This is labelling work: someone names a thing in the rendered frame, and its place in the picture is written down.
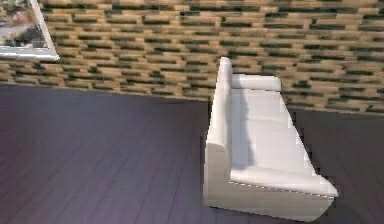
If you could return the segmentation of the white sofa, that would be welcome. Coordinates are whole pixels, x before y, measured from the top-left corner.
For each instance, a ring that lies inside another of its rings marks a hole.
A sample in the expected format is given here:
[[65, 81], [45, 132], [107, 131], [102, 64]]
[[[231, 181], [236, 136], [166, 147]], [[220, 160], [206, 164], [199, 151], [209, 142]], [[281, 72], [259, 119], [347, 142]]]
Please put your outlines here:
[[276, 76], [219, 61], [205, 144], [203, 202], [289, 220], [320, 218], [338, 197], [315, 171]]

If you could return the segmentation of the white framed window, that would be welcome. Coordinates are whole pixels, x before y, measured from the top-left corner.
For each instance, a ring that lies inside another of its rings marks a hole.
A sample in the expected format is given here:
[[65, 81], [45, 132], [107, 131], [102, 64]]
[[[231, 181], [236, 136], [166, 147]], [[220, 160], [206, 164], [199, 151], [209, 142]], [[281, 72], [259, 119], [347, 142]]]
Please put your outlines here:
[[45, 22], [41, 0], [0, 0], [0, 58], [60, 59]]

